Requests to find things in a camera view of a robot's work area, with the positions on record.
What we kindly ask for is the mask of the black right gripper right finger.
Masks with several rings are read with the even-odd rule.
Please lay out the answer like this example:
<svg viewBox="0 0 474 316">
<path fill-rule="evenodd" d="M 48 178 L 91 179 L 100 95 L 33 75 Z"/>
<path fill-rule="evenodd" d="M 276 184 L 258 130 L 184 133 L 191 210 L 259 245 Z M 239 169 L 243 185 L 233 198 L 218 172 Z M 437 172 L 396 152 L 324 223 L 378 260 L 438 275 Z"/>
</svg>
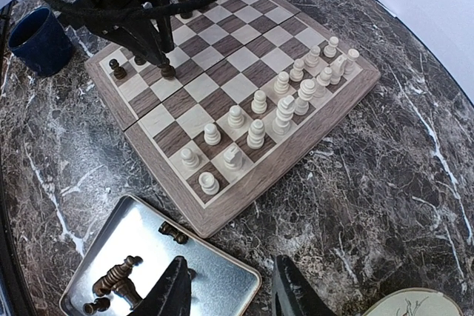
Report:
<svg viewBox="0 0 474 316">
<path fill-rule="evenodd" d="M 272 315 L 332 315 L 288 255 L 276 255 L 272 276 Z"/>
</svg>

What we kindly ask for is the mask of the silver metal tray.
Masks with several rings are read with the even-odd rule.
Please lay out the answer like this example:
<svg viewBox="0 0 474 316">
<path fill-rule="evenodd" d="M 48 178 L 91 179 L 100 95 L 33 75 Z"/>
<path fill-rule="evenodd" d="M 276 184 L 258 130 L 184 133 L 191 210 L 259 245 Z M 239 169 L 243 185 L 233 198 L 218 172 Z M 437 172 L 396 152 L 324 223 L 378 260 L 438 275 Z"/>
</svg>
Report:
<svg viewBox="0 0 474 316">
<path fill-rule="evenodd" d="M 129 278 L 146 297 L 172 260 L 185 258 L 192 315 L 243 315 L 261 287 L 252 267 L 222 252 L 134 195 L 124 195 L 97 234 L 59 301 L 65 315 L 83 315 L 93 284 L 126 257 L 140 257 Z"/>
</svg>

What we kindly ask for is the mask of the dark wooden chess pawn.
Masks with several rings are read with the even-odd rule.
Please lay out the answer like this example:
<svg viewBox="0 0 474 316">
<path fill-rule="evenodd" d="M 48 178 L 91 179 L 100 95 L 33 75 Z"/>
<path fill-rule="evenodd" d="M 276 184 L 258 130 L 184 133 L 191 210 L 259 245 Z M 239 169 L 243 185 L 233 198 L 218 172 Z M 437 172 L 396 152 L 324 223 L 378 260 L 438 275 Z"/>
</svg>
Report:
<svg viewBox="0 0 474 316">
<path fill-rule="evenodd" d="M 161 76 L 167 80 L 171 80 L 176 77 L 176 69 L 170 64 L 170 61 L 166 59 L 162 64 L 158 65 Z"/>
</svg>

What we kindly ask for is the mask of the wooden folding chess board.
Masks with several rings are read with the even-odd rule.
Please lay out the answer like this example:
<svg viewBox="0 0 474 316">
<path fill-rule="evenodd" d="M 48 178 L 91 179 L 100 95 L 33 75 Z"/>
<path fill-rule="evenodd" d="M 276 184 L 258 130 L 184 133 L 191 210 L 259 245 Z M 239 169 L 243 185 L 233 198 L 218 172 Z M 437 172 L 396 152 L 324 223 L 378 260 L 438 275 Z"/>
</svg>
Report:
<svg viewBox="0 0 474 316">
<path fill-rule="evenodd" d="M 297 164 L 381 74 L 285 0 L 218 0 L 171 25 L 173 79 L 117 44 L 85 67 L 138 156 L 208 238 Z"/>
</svg>

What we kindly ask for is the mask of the dark wooden chess knight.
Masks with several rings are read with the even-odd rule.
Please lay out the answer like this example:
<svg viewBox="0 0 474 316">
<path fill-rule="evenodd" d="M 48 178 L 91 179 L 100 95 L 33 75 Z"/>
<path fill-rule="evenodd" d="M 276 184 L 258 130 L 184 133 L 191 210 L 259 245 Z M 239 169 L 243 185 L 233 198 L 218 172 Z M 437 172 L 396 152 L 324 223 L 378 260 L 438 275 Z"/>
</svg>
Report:
<svg viewBox="0 0 474 316">
<path fill-rule="evenodd" d="M 134 62 L 137 66 L 143 66 L 147 63 L 147 61 L 144 58 L 140 57 L 140 56 L 135 56 L 134 57 Z"/>
</svg>

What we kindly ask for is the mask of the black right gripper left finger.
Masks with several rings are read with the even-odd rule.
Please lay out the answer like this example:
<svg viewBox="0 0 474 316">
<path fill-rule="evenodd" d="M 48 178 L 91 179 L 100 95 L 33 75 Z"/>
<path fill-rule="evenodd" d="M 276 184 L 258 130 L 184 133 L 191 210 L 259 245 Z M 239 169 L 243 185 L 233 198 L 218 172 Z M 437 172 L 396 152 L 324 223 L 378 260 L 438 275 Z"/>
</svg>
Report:
<svg viewBox="0 0 474 316">
<path fill-rule="evenodd" d="M 189 316 L 191 281 L 186 259 L 174 257 L 146 298 L 129 315 Z"/>
</svg>

